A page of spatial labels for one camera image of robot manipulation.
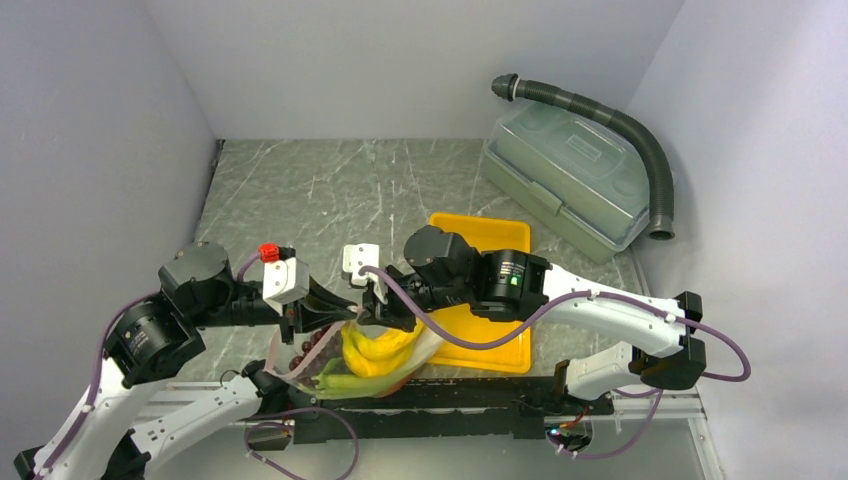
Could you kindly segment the celery stalk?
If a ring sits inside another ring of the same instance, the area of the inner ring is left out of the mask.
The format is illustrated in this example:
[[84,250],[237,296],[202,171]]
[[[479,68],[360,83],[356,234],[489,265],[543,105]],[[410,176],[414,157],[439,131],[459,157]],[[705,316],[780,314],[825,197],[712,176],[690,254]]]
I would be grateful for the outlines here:
[[410,375],[359,377],[353,374],[321,374],[312,378],[316,396],[325,400],[381,398],[394,393],[410,379]]

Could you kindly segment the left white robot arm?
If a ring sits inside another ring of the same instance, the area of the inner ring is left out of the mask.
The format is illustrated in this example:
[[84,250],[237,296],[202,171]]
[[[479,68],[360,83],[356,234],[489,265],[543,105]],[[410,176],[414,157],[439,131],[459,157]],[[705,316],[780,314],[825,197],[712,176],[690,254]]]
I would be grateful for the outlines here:
[[214,242],[183,247],[158,272],[159,290],[123,307],[97,349],[91,380],[56,435],[20,452],[23,479],[141,479],[217,430],[240,420],[284,428],[294,414],[287,384],[249,362],[230,381],[169,415],[137,417],[186,363],[204,351],[206,328],[275,325],[284,342],[327,331],[355,315],[352,301],[319,285],[291,248],[278,249],[272,292],[234,273]]

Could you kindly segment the dark red grapes bunch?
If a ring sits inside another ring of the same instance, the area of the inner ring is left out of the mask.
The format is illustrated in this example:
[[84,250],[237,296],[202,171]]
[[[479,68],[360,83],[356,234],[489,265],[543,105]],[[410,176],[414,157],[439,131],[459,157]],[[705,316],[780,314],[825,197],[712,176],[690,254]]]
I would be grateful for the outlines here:
[[307,340],[301,343],[301,353],[296,354],[288,364],[290,370],[298,368],[307,357],[306,370],[324,367],[331,360],[338,359],[341,354],[341,334],[343,324],[327,326],[313,332]]

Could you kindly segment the yellow banana bunch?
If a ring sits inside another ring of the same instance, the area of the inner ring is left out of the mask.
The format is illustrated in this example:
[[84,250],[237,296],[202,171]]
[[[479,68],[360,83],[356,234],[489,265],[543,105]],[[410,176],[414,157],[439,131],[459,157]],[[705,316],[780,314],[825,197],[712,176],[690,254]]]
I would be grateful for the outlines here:
[[366,337],[352,322],[342,327],[342,356],[347,368],[359,377],[380,377],[400,368],[411,356],[424,331],[417,321],[412,332],[390,329],[377,338]]

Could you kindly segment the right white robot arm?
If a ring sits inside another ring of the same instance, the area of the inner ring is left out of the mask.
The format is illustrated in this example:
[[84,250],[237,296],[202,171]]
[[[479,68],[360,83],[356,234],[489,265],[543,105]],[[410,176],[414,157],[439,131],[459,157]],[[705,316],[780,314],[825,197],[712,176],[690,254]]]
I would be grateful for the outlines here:
[[[538,323],[593,331],[615,345],[555,368],[551,401],[574,415],[614,389],[642,384],[687,390],[705,374],[706,347],[693,335],[679,301],[632,294],[589,281],[547,259],[515,249],[481,251],[460,234],[427,225],[404,246],[409,274],[380,268],[370,245],[354,247],[348,272],[363,286],[365,323],[410,332],[426,325],[468,350],[501,347]],[[466,305],[470,313],[512,330],[483,341],[450,333],[432,313]]]

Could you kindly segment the clear pink zip top bag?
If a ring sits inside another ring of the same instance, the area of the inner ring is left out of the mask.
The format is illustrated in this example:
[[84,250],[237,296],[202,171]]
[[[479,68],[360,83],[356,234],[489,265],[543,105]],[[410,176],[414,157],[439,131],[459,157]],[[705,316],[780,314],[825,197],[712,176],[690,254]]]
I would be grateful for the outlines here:
[[399,389],[444,340],[421,321],[411,332],[383,328],[368,336],[358,305],[325,311],[288,306],[272,335],[262,371],[318,400],[379,398]]

